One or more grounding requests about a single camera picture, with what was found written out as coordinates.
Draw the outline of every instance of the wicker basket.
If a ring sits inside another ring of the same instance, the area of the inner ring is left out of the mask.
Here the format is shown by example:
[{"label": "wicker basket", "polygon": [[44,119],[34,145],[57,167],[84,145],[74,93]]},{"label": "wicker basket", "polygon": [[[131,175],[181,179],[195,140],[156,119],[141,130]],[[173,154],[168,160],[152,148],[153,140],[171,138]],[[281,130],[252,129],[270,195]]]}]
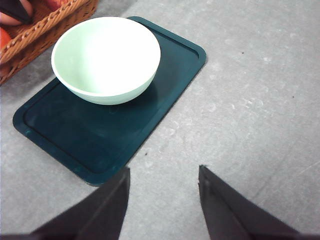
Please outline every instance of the wicker basket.
[{"label": "wicker basket", "polygon": [[33,6],[33,25],[3,26],[13,38],[0,52],[0,85],[54,44],[72,26],[89,18],[98,0],[70,0],[52,12],[40,0]]}]

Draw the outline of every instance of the tray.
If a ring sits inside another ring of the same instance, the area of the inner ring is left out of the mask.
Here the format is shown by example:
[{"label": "tray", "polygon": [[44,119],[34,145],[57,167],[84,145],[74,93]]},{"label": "tray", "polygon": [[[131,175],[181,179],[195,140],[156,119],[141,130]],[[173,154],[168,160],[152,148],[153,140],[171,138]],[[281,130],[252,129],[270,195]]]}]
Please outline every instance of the tray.
[{"label": "tray", "polygon": [[144,18],[129,19],[149,28],[161,48],[157,73],[144,93],[127,103],[98,105],[55,78],[13,117],[19,132],[94,186],[126,165],[206,60],[200,46]]}]

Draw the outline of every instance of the red fruit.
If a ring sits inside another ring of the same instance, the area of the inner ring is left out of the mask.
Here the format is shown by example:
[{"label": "red fruit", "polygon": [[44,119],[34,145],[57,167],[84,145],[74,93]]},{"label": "red fruit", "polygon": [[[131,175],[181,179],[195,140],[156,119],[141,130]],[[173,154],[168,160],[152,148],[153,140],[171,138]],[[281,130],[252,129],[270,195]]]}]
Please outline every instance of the red fruit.
[{"label": "red fruit", "polygon": [[46,4],[48,7],[52,10],[55,11],[58,8],[60,8],[63,4],[66,4],[69,2],[69,0],[45,0]]},{"label": "red fruit", "polygon": [[11,40],[10,35],[0,27],[0,49],[2,49]]}]

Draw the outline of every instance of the black object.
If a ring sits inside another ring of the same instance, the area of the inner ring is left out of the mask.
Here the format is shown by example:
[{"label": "black object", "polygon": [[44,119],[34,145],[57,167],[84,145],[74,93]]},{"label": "black object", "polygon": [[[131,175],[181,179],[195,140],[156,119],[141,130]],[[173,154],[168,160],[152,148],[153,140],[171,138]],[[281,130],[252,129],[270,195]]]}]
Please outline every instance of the black object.
[{"label": "black object", "polygon": [[30,24],[32,21],[20,0],[1,0],[0,12],[17,19],[23,24]]},{"label": "black object", "polygon": [[117,240],[127,211],[130,170],[124,167],[87,198],[30,235],[3,240]]},{"label": "black object", "polygon": [[262,210],[203,165],[199,167],[199,192],[212,240],[320,240]]},{"label": "black object", "polygon": [[206,60],[198,45],[141,17],[161,48],[155,78],[119,105],[85,101],[54,79],[13,117],[15,128],[91,185],[121,169],[169,111]]}]

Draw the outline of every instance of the mint green bowl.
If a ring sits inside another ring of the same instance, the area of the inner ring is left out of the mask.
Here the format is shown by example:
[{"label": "mint green bowl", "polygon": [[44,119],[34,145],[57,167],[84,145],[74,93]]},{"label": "mint green bowl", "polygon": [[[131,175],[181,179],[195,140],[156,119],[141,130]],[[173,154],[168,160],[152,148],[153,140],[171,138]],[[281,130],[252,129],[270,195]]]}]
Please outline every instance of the mint green bowl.
[{"label": "mint green bowl", "polygon": [[145,26],[122,17],[99,17],[66,31],[53,48],[51,65],[75,95],[116,105],[147,89],[160,56],[159,43]]}]

